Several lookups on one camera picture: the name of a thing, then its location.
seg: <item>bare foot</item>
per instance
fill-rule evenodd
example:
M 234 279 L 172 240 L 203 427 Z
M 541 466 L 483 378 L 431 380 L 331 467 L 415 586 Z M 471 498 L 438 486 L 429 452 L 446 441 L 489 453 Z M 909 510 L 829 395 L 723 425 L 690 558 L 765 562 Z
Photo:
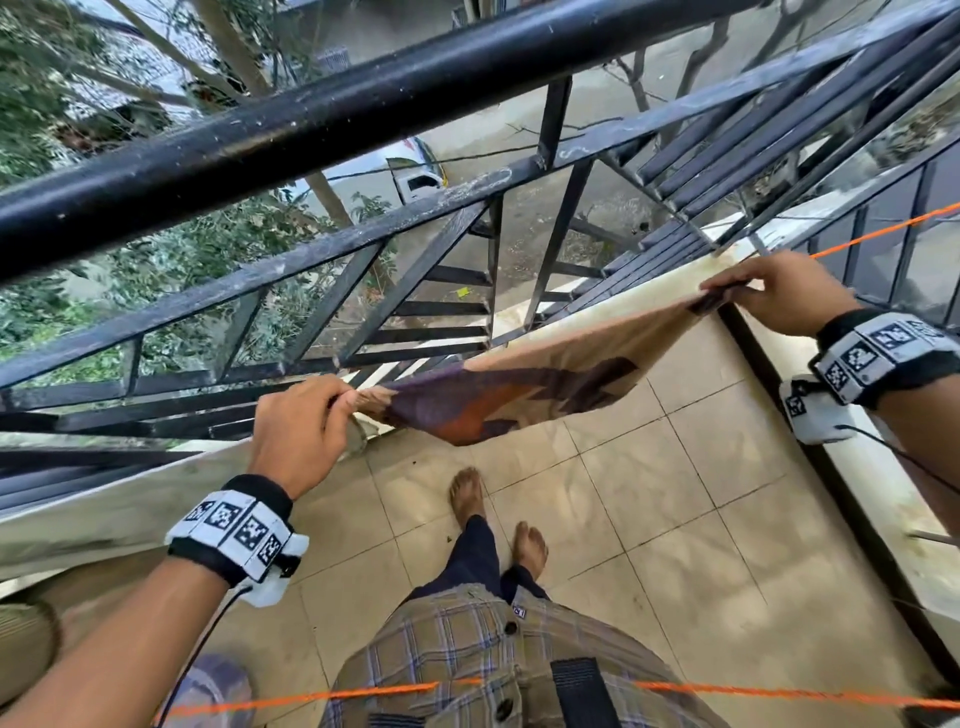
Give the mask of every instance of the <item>bare foot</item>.
M 546 566 L 546 557 L 550 554 L 546 541 L 539 528 L 531 528 L 527 521 L 516 525 L 514 534 L 514 563 L 530 571 L 534 581 L 540 578 L 543 567 Z
M 453 476 L 450 483 L 450 506 L 457 523 L 460 524 L 460 530 L 467 526 L 471 516 L 482 516 L 484 519 L 487 517 L 487 511 L 483 507 L 482 482 L 480 471 L 476 468 L 463 468 Z

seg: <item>dark blue pants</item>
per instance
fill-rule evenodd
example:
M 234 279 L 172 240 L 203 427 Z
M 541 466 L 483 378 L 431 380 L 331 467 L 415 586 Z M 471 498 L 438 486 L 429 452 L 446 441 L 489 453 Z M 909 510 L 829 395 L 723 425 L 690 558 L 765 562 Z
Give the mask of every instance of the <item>dark blue pants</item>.
M 403 601 L 445 592 L 461 584 L 483 584 L 488 592 L 506 600 L 508 604 L 513 603 L 518 586 L 537 598 L 550 598 L 534 581 L 530 571 L 519 564 L 514 564 L 500 575 L 493 532 L 482 516 L 471 516 L 467 521 L 467 527 L 453 545 L 453 551 L 440 576 L 429 584 L 417 587 Z

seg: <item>orange rope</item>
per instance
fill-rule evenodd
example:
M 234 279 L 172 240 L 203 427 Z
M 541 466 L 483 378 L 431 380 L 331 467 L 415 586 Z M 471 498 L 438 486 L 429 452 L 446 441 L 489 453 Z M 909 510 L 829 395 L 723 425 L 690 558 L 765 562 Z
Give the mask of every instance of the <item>orange rope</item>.
M 918 223 L 923 222 L 924 220 L 929 220 L 931 217 L 937 217 L 938 215 L 946 215 L 954 210 L 960 210 L 960 203 L 953 203 L 953 205 L 947 205 L 946 207 L 941 207 L 940 209 L 935 209 L 930 212 L 927 212 L 919 217 L 913 217 L 909 220 L 905 220 L 902 223 L 896 223 L 896 225 L 891 225 L 889 228 L 883 228 L 882 230 L 868 232 L 866 235 L 861 235 L 860 237 L 851 240 L 848 243 L 840 243 L 840 245 L 834 245 L 832 248 L 827 248 L 825 251 L 820 251 L 819 253 L 814 253 L 810 257 L 823 257 L 824 255 L 830 255 L 831 253 L 836 253 L 842 251 L 844 248 L 849 248 L 851 245 L 856 245 L 857 243 L 862 243 L 864 240 L 870 240 L 874 237 L 880 237 L 885 235 L 888 232 L 894 232 L 898 230 L 903 230 L 903 228 L 909 228 L 911 225 L 917 225 Z
M 450 681 L 456 685 L 482 685 L 479 678 L 464 678 Z M 170 711 L 171 716 L 198 716 L 210 713 L 228 713 L 248 711 L 257 708 L 275 708 L 291 703 L 309 703 L 314 700 L 346 700 L 354 697 L 373 697 L 376 695 L 399 695 L 408 692 L 430 692 L 440 686 L 440 682 L 417 683 L 415 685 L 396 685 L 389 688 L 358 688 L 356 690 L 306 692 L 302 695 L 287 695 L 262 700 L 247 700 L 241 703 L 222 703 L 219 705 L 179 705 Z M 775 697 L 787 700 L 820 700 L 834 703 L 860 703 L 861 705 L 889 705 L 905 707 L 916 705 L 923 708 L 940 708 L 960 711 L 960 700 L 914 697 L 912 695 L 892 695 L 872 692 L 820 692 L 794 690 L 787 688 L 738 688 L 730 685 L 707 685 L 702 683 L 664 683 L 636 681 L 634 684 L 643 690 L 657 692 L 714 692 L 724 695 L 746 695 L 749 697 Z

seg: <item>plaid shirt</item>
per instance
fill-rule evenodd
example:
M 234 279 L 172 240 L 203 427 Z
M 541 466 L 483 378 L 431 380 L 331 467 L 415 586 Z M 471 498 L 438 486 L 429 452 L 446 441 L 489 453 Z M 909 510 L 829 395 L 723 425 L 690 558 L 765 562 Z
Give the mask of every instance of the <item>plaid shirt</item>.
M 482 683 L 455 682 L 463 678 Z M 608 724 L 728 728 L 698 698 L 641 690 L 636 680 L 679 682 L 657 655 L 603 622 L 523 588 L 508 604 L 467 584 L 401 605 L 347 660 L 333 690 L 438 688 L 330 700 L 321 726 L 574 726 L 605 713 Z

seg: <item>tiled floor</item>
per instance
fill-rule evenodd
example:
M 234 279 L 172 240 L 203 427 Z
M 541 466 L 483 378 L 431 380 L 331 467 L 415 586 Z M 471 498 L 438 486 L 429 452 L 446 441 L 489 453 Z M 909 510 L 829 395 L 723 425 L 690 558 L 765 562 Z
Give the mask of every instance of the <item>tiled floor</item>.
M 605 410 L 466 449 L 403 431 L 375 441 L 298 503 L 311 538 L 298 583 L 268 610 L 241 606 L 211 648 L 259 696 L 322 691 L 409 590 L 439 572 L 457 527 L 454 473 L 486 477 L 501 561 L 517 521 L 550 545 L 552 597 L 655 650 L 687 680 L 915 693 L 920 647 L 723 327 L 693 329 Z M 734 728 L 893 726 L 896 713 L 742 697 L 708 699 Z M 257 725 L 314 728 L 321 703 Z

